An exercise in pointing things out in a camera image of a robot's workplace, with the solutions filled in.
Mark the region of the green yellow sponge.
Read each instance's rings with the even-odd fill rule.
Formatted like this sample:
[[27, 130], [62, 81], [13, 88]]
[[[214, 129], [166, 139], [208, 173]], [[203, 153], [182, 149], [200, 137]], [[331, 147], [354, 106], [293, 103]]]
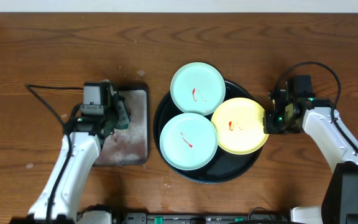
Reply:
[[122, 100], [119, 100], [117, 102], [117, 113], [118, 113], [118, 119], [117, 119], [117, 125], [116, 129], [127, 129], [129, 127], [130, 118], [127, 113], [126, 107], [124, 105], [124, 102]]

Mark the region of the yellow plate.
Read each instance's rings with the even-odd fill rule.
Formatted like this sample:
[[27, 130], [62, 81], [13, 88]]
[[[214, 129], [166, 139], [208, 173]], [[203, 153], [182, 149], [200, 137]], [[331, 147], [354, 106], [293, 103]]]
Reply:
[[264, 113], [264, 108], [249, 98], [232, 98], [219, 105], [211, 118], [219, 147], [237, 155], [260, 149], [269, 137], [264, 133]]

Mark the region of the light blue plate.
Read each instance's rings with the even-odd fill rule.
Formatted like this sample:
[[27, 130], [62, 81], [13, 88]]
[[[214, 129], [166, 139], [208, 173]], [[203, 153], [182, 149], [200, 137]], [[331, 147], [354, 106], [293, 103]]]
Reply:
[[182, 113], [170, 119], [160, 134], [162, 157], [174, 168], [204, 167], [218, 150], [218, 135], [212, 122], [196, 113]]
[[223, 102], [226, 85], [216, 68], [207, 63], [192, 62], [175, 72], [170, 94], [182, 112], [206, 116], [214, 113]]

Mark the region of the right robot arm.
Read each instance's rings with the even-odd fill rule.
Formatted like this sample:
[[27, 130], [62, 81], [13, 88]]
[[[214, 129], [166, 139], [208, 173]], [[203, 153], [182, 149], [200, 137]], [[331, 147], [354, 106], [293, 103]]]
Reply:
[[342, 122], [334, 103], [313, 93], [270, 93], [274, 108], [264, 114], [269, 134], [309, 135], [333, 175], [321, 205], [295, 207], [292, 223], [358, 223], [358, 140]]

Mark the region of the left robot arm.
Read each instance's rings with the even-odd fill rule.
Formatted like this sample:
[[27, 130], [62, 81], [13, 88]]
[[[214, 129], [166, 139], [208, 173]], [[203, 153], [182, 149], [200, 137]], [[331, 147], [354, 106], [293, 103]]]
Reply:
[[99, 157], [104, 139], [114, 132], [115, 109], [75, 106], [63, 123], [60, 154], [52, 173], [27, 218], [32, 223], [76, 223], [80, 196]]

